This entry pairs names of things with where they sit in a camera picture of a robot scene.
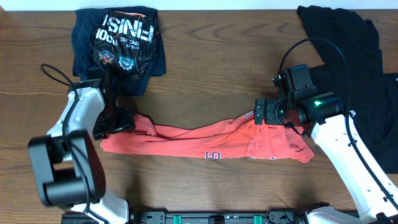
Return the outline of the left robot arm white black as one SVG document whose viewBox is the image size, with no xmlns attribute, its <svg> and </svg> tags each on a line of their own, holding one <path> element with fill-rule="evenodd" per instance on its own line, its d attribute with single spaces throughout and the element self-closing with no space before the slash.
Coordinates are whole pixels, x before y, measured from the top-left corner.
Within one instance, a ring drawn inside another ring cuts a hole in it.
<svg viewBox="0 0 398 224">
<path fill-rule="evenodd" d="M 93 141 L 134 128 L 107 79 L 71 83 L 59 120 L 28 143 L 40 201 L 70 210 L 71 223 L 84 223 L 83 215 L 92 223 L 129 223 L 128 202 L 107 188 Z"/>
</svg>

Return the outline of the black garment pile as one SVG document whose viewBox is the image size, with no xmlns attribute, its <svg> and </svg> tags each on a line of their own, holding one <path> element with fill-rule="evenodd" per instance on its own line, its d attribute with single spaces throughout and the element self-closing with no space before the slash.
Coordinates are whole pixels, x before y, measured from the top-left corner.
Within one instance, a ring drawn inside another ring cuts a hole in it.
<svg viewBox="0 0 398 224">
<path fill-rule="evenodd" d="M 324 63 L 310 69 L 313 83 L 341 96 L 375 160 L 385 173 L 397 173 L 397 74 L 383 72 L 373 22 L 318 6 L 300 6 L 297 14 Z"/>
</svg>

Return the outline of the red-orange t-shirt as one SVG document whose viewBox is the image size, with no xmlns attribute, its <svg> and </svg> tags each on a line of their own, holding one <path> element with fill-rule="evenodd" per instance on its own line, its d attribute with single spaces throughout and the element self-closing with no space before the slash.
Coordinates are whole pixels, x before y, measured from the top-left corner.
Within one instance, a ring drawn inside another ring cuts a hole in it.
<svg viewBox="0 0 398 224">
<path fill-rule="evenodd" d="M 202 159 L 293 159 L 307 163 L 314 153 L 297 131 L 265 123 L 256 125 L 252 111 L 196 129 L 154 124 L 134 116 L 135 129 L 110 134 L 100 146 L 106 152 Z"/>
</svg>

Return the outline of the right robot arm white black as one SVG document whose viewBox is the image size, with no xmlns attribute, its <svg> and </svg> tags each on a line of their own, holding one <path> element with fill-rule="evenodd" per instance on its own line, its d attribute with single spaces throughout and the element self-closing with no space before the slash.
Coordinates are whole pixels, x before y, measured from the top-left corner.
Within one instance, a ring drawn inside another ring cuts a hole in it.
<svg viewBox="0 0 398 224">
<path fill-rule="evenodd" d="M 299 100 L 289 96 L 257 99 L 254 122 L 303 127 L 302 134 L 327 155 L 353 198 L 357 215 L 316 205 L 304 211 L 305 223 L 397 223 L 397 187 L 369 152 L 344 108 L 334 93 Z"/>
</svg>

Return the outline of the folded navy printed t-shirt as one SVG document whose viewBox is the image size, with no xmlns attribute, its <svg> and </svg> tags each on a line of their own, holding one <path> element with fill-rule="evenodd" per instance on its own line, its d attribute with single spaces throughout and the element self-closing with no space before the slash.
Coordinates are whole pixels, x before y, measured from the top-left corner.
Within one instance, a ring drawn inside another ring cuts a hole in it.
<svg viewBox="0 0 398 224">
<path fill-rule="evenodd" d="M 144 95 L 151 77 L 166 73 L 158 11 L 144 6 L 79 9 L 72 30 L 73 75 L 109 75 L 127 96 Z"/>
</svg>

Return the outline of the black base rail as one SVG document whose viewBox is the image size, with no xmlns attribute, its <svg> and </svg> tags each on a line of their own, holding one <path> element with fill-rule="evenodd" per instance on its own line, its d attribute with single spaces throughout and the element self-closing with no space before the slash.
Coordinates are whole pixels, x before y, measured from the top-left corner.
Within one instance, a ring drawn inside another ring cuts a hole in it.
<svg viewBox="0 0 398 224">
<path fill-rule="evenodd" d="M 270 209 L 254 213 L 222 212 L 166 212 L 146 211 L 127 213 L 121 216 L 67 212 L 61 217 L 62 223 L 139 223 L 139 224 L 278 224 L 278 223 L 360 223 L 356 214 L 344 213 L 325 204 L 312 211 Z"/>
</svg>

